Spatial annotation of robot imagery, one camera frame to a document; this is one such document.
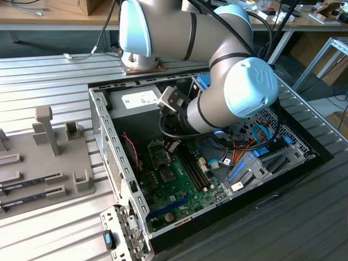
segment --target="gray carpet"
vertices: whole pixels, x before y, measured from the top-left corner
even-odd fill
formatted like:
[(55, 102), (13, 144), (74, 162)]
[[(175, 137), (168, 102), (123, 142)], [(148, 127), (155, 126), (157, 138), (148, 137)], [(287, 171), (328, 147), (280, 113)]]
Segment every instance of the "gray carpet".
[(19, 43), (9, 32), (0, 31), (0, 58), (89, 53), (99, 31), (17, 31)]

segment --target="aluminum extrusion table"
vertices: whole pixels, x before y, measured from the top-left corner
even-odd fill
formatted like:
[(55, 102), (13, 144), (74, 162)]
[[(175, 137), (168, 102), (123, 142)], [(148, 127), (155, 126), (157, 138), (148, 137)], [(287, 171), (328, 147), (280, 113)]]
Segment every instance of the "aluminum extrusion table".
[(342, 54), (348, 56), (348, 37), (337, 37), (337, 38), (330, 37), (327, 40), (327, 42), (324, 44), (322, 49), (318, 52), (318, 54), (314, 57), (313, 61), (308, 65), (308, 67), (305, 69), (303, 74), (298, 78), (298, 80), (294, 84), (293, 89), (295, 91), (300, 88), (301, 83), (307, 79), (309, 74), (314, 70), (317, 64), (322, 60), (325, 54), (332, 47), (336, 48), (337, 51), (331, 57), (331, 59), (326, 63), (326, 65), (321, 69), (321, 71), (317, 74), (317, 77), (319, 79), (321, 79), (323, 76), (326, 75), (329, 69), (332, 68), (332, 66), (337, 62), (337, 60), (339, 59), (339, 57), (342, 56)]
[[(183, 67), (206, 68), (173, 60), (165, 60), (165, 66), (172, 72)], [(30, 132), (34, 107), (39, 105), (52, 107), (54, 127), (77, 120), (84, 126), (96, 182), (94, 194), (0, 220), (1, 260), (111, 260), (99, 213), (116, 201), (92, 134), (87, 83), (120, 78), (124, 76), (118, 60), (101, 54), (82, 63), (62, 56), (0, 60), (0, 128), (9, 135)], [(273, 260), (299, 260), (299, 256), (309, 255), (317, 260), (336, 253), (332, 250), (337, 246), (346, 246), (348, 142), (281, 83), (282, 105), (335, 158), (286, 196), (202, 239), (173, 260), (225, 260), (231, 256), (235, 260), (269, 260), (270, 255)]]

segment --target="white label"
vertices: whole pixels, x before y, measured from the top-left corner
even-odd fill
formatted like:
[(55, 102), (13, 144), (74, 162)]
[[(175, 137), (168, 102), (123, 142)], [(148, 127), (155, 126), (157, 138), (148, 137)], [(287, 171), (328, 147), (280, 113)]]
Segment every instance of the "white label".
[(14, 205), (18, 205), (18, 204), (22, 204), (23, 201), (20, 200), (20, 201), (16, 201), (16, 202), (13, 202), (13, 203), (8, 203), (8, 204), (5, 204), (5, 205), (2, 205), (3, 208), (8, 208), (8, 207), (11, 207), (11, 206), (14, 206)]
[(261, 12), (261, 11), (259, 11), (259, 12), (257, 13), (257, 15), (260, 16), (261, 18), (263, 18), (264, 20), (266, 20), (267, 17), (268, 17), (267, 14), (265, 14), (265, 13), (263, 13), (263, 12)]
[(243, 184), (241, 182), (235, 183), (231, 186), (233, 191), (237, 191), (243, 188)]
[(223, 161), (223, 163), (225, 163), (225, 164), (229, 164), (230, 162), (231, 162), (230, 159), (225, 159), (225, 160)]
[(4, 188), (4, 190), (17, 189), (17, 188), (21, 188), (21, 187), (23, 187), (23, 185), (19, 184), (19, 185), (11, 186), (11, 187), (8, 187), (8, 188)]
[(127, 109), (133, 109), (157, 103), (157, 96), (153, 91), (143, 91), (135, 94), (123, 95), (122, 100)]

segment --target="white connector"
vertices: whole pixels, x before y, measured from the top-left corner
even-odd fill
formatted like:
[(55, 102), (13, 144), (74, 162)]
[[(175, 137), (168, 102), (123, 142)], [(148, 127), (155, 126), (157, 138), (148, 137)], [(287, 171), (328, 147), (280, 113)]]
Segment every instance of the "white connector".
[(70, 54), (68, 54), (68, 53), (63, 53), (63, 55), (68, 60), (72, 60), (73, 59), (73, 57)]

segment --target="black cable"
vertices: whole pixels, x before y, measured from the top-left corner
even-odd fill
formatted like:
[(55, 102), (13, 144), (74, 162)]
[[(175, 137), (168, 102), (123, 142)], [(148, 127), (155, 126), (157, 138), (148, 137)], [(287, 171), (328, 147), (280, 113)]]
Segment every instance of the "black cable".
[(247, 42), (237, 33), (236, 30), (233, 29), (232, 26), (229, 25), (224, 19), (222, 19), (219, 15), (217, 15), (213, 10), (206, 6), (205, 2), (201, 0), (189, 0), (191, 4), (197, 3), (203, 10), (205, 10), (208, 14), (210, 14), (213, 18), (215, 18), (218, 22), (220, 22), (227, 30), (229, 30), (238, 41), (246, 48), (251, 56), (257, 57), (255, 51), (247, 44)]
[(347, 61), (345, 61), (343, 64), (341, 64), (337, 69), (333, 70), (334, 67), (337, 65), (335, 65), (330, 71), (328, 71), (325, 75), (321, 76), (321, 78), (319, 78), (314, 84), (312, 84), (311, 86), (305, 88), (303, 91), (300, 91), (299, 94), (301, 95), (302, 93), (304, 93), (305, 91), (308, 91), (310, 88), (312, 88), (313, 86), (315, 86), (319, 81), (323, 80), (325, 77), (330, 76), (331, 74), (333, 74), (334, 72), (336, 72), (338, 69), (340, 69), (343, 65), (345, 65), (347, 63)]
[(202, 8), (197, 3), (191, 3), (197, 10), (200, 12), (200, 14), (203, 14)]
[(327, 98), (327, 100), (329, 102), (331, 102), (333, 105), (335, 105), (337, 108), (341, 109), (341, 110), (344, 110), (342, 107), (338, 106), (337, 104), (335, 104), (334, 102), (332, 102), (329, 98)]
[(272, 143), (274, 141), (274, 139), (278, 136), (278, 133), (279, 133), (279, 131), (281, 129), (281, 122), (282, 122), (282, 115), (281, 115), (282, 107), (281, 107), (281, 103), (280, 103), (279, 98), (277, 98), (276, 104), (278, 106), (277, 126), (275, 128), (275, 132), (274, 132), (273, 136), (268, 141), (260, 143), (260, 144), (257, 144), (257, 145), (252, 146), (252, 147), (248, 147), (248, 148), (237, 148), (237, 147), (233, 147), (233, 146), (231, 147), (231, 144), (222, 144), (222, 143), (220, 143), (220, 141), (215, 136), (213, 136), (213, 140), (216, 143), (218, 143), (218, 144), (220, 144), (222, 146), (226, 146), (227, 148), (230, 148), (230, 149), (236, 149), (238, 151), (253, 151), (253, 150), (256, 150), (258, 148), (262, 148), (262, 147)]
[(283, 2), (281, 2), (281, 5), (279, 6), (279, 10), (278, 10), (278, 14), (277, 14), (277, 18), (273, 24), (273, 27), (272, 27), (272, 31), (274, 30), (274, 28), (276, 27), (276, 24), (277, 24), (277, 21), (278, 21), (278, 18), (279, 18), (279, 14), (281, 13), (282, 11), (282, 5), (283, 5)]
[(258, 16), (257, 14), (254, 14), (252, 12), (247, 12), (249, 16), (252, 16), (258, 20), (260, 20), (267, 28), (267, 31), (268, 31), (268, 37), (269, 37), (269, 45), (268, 45), (268, 49), (267, 49), (267, 52), (265, 54), (264, 57), (268, 56), (269, 53), (271, 52), (271, 48), (272, 48), (272, 45), (273, 45), (273, 30), (271, 29), (269, 23), (267, 23), (266, 20), (264, 20), (262, 17)]
[[(291, 14), (293, 13), (293, 11), (295, 10), (295, 8), (296, 8), (297, 4), (299, 3), (299, 1), (300, 1), (300, 0), (294, 0), (294, 1), (292, 2), (292, 4), (290, 5), (289, 11), (288, 11), (287, 14), (285, 15), (285, 17), (284, 17), (282, 23), (279, 25), (279, 27), (278, 27), (276, 33), (274, 34), (274, 37), (273, 37), (273, 43), (274, 43), (274, 44), (277, 43), (277, 42), (279, 41), (279, 38), (280, 38), (280, 36), (281, 36), (281, 32), (282, 32), (282, 30), (283, 30), (285, 24), (287, 23), (287, 21), (288, 21), (290, 15), (291, 15)], [(268, 61), (268, 60), (270, 59), (270, 57), (271, 57), (271, 53), (270, 53), (268, 56), (265, 56), (264, 60), (265, 60), (265, 61)]]
[(180, 140), (190, 140), (190, 139), (206, 138), (208, 136), (211, 136), (211, 133), (198, 133), (198, 134), (189, 134), (189, 135), (172, 134), (167, 132), (164, 129), (164, 124), (165, 124), (164, 117), (161, 116), (158, 121), (158, 127), (160, 131), (169, 138), (180, 139)]
[(338, 131), (339, 131), (339, 128), (341, 127), (341, 125), (342, 125), (342, 122), (343, 122), (343, 119), (344, 119), (344, 115), (346, 114), (347, 109), (348, 109), (348, 105), (347, 105), (347, 107), (344, 109), (344, 112), (343, 112), (343, 114), (342, 114), (341, 122), (339, 123), (339, 126), (338, 126), (338, 128), (337, 128)]
[(32, 4), (32, 3), (36, 3), (38, 1), (41, 1), (41, 0), (34, 0), (34, 1), (31, 1), (31, 2), (26, 2), (26, 3), (22, 3), (22, 2), (13, 2), (11, 0), (1, 0), (3, 2), (7, 2), (7, 3), (12, 3), (12, 4)]
[[(279, 18), (279, 14), (281, 13), (281, 10), (282, 10), (282, 3), (281, 5), (279, 6), (279, 11), (278, 11), (278, 15), (277, 15), (277, 18), (276, 18), (276, 21), (274, 22), (273, 24), (273, 27), (272, 27), (272, 33), (274, 31), (274, 28), (276, 27), (276, 23), (278, 21), (278, 18)], [(259, 52), (257, 53), (257, 56), (259, 56), (259, 58), (263, 57), (267, 57), (269, 55), (269, 52), (267, 51), (266, 54), (264, 54), (264, 48), (268, 46), (268, 49), (269, 49), (269, 52), (271, 52), (271, 48), (272, 46), (270, 45), (270, 41), (268, 41), (263, 47), (261, 47), (261, 49), (259, 50)]]

